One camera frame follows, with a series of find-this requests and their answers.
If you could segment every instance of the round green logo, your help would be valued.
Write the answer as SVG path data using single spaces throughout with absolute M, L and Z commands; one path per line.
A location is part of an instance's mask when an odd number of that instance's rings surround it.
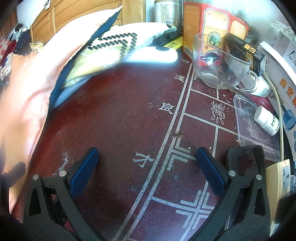
M 207 38 L 210 45 L 219 46 L 221 43 L 221 36 L 217 32 L 211 32 Z

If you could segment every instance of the white wall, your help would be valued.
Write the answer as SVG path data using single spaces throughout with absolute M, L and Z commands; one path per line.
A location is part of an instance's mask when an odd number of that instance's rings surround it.
M 271 0 L 194 0 L 226 9 L 236 14 L 239 9 L 246 13 L 246 20 L 254 26 L 264 38 L 272 20 L 289 25 L 281 11 Z M 154 22 L 154 0 L 146 0 L 146 21 Z
M 47 0 L 24 0 L 17 6 L 17 20 L 30 28 L 39 13 L 45 8 Z

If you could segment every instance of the table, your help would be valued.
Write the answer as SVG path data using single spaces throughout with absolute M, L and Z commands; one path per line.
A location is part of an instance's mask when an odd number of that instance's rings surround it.
M 196 149 L 225 164 L 225 151 L 239 146 L 235 94 L 205 85 L 181 52 L 173 64 L 120 64 L 49 114 L 27 182 L 69 169 L 96 147 L 99 164 L 76 198 L 94 227 L 110 241 L 188 240 L 219 201 Z

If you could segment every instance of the beige power strip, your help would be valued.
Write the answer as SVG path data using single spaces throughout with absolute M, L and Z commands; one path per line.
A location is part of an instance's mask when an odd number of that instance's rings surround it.
M 266 168 L 266 191 L 270 209 L 271 234 L 277 226 L 274 224 L 279 200 L 290 191 L 290 161 L 278 162 Z

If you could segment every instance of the white bottle cap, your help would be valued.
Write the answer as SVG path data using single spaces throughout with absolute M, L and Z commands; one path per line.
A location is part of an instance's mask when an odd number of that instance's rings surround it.
M 256 110 L 254 121 L 256 121 L 259 125 L 263 125 L 269 117 L 269 111 L 265 109 L 262 105 Z

